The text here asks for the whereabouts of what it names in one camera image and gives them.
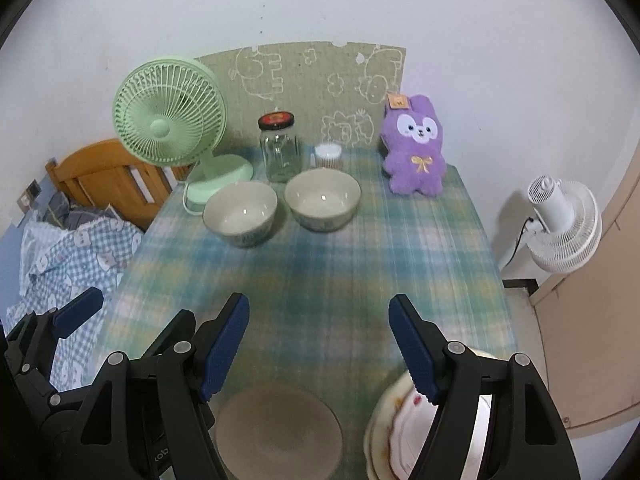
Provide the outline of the blue floral bowl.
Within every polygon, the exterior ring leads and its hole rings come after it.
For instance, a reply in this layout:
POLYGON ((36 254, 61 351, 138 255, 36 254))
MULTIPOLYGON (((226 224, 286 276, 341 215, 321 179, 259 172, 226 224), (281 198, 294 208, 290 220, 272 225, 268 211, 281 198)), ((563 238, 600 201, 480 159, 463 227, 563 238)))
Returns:
POLYGON ((203 222, 220 240, 235 247, 253 247, 268 236, 277 208, 277 193, 268 184, 235 182, 207 201, 203 222))

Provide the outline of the yellow floral plate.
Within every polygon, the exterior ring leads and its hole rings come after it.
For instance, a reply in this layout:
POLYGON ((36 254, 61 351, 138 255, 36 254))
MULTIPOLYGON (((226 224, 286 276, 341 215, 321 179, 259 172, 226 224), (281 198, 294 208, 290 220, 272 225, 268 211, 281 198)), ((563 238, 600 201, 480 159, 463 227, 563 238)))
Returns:
POLYGON ((398 479, 390 468, 390 433, 393 419, 412 389, 416 387, 405 372, 385 390, 374 408, 363 437, 369 479, 398 479))

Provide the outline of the blue checkered bedding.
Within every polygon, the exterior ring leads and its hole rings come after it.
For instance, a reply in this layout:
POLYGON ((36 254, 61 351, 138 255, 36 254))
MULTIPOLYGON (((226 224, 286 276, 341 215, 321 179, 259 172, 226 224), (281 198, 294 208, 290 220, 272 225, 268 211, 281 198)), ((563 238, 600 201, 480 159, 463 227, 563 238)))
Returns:
POLYGON ((73 230, 38 218, 30 220, 21 244, 20 299, 6 311, 10 330, 26 314, 62 308, 90 287, 103 294, 103 306, 56 347, 50 383, 66 391, 89 385, 96 376, 94 354, 111 303, 142 242, 133 223, 100 217, 73 230))

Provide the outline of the plaid tablecloth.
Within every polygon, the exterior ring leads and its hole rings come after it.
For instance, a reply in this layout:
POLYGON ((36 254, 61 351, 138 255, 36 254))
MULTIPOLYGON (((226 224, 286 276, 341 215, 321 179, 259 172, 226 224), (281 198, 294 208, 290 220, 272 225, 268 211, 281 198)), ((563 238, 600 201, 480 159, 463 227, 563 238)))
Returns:
POLYGON ((107 307, 93 366, 115 350, 141 356, 178 311, 206 321, 240 292, 250 324, 215 403, 264 382, 311 391, 343 431, 337 478, 364 478, 364 430, 405 368, 388 325, 393 296, 408 296, 422 318, 473 349, 506 358, 516 341, 459 171, 449 167, 442 194, 427 198, 391 193, 376 151, 352 148, 343 164, 362 193, 343 229, 306 230, 280 203, 270 235, 252 248, 223 242, 171 194, 107 307))

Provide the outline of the green cartoon mat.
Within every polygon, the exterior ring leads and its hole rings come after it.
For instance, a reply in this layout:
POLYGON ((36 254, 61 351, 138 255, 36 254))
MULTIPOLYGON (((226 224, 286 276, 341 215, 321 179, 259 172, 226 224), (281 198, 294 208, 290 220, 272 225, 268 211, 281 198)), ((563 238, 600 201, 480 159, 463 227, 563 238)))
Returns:
POLYGON ((258 118, 294 115, 300 142, 377 148, 387 96, 400 90, 406 49, 385 44, 302 41, 203 55, 224 96, 222 148, 259 144, 258 118))

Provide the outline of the white floor fan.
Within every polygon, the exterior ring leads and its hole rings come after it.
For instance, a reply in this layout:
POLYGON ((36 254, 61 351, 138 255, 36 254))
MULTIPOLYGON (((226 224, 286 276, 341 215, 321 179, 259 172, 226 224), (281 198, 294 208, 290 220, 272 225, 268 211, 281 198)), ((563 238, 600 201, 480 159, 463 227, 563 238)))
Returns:
POLYGON ((602 236, 602 214, 590 189, 545 174, 529 185, 527 198, 535 213, 533 234, 526 240, 533 262, 549 274, 582 268, 602 236))

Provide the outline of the wooden bed headboard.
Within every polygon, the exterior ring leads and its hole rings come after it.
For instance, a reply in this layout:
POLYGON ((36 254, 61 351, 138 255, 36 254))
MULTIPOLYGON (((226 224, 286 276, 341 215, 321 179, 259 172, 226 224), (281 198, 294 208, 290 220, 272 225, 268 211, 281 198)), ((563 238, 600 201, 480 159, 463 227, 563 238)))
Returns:
POLYGON ((175 187, 192 167, 160 168, 131 155, 119 140, 96 142, 44 169, 55 188, 81 206, 113 206, 122 218, 149 229, 175 187))

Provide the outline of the glass mason jar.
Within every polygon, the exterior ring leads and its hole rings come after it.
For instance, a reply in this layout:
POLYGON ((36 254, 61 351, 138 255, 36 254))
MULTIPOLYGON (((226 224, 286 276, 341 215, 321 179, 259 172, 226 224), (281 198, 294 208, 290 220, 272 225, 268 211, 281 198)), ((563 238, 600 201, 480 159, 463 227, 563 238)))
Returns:
POLYGON ((284 110, 262 115, 258 128, 267 179, 273 183, 288 182, 302 168, 294 115, 284 110))

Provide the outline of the purple plush bunny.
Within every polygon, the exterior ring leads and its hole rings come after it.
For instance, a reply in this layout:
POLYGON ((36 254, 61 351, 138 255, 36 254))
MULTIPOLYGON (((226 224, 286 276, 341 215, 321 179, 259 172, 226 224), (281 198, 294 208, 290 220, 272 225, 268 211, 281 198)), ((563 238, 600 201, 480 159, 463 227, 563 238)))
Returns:
POLYGON ((388 175, 390 192, 418 192, 427 197, 442 192, 447 170, 442 156, 443 133, 427 96, 387 96, 380 137, 386 148, 383 170, 388 175))

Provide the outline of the green desk fan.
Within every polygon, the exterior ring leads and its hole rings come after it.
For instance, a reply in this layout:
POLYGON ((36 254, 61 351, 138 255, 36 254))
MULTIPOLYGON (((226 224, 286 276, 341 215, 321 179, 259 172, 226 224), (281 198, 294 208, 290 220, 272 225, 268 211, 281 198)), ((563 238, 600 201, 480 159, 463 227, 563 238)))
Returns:
POLYGON ((120 143, 137 159, 192 167, 182 192, 192 216, 221 188, 254 176, 246 158, 214 153, 227 129, 226 104, 215 74, 197 60, 164 56, 136 67, 116 91, 112 117, 120 143))

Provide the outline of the red rimmed white dish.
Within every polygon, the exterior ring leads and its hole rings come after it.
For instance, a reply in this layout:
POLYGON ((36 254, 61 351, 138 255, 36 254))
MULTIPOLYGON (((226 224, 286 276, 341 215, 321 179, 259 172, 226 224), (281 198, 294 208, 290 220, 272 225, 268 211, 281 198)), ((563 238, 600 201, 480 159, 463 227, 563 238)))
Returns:
MULTIPOLYGON (((480 471, 491 408, 491 396, 481 396, 477 404, 471 448, 462 479, 476 479, 480 471)), ((393 419, 390 433, 390 468, 398 479, 408 479, 436 415, 437 408, 412 389, 393 419)))

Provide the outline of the cotton swab container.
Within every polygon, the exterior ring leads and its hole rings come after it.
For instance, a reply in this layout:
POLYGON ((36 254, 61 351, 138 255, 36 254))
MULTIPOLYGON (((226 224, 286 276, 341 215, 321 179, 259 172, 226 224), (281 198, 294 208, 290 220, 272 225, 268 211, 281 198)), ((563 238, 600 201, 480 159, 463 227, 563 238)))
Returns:
POLYGON ((326 142, 318 144, 312 152, 314 155, 314 166, 337 169, 343 168, 343 148, 341 144, 326 142))

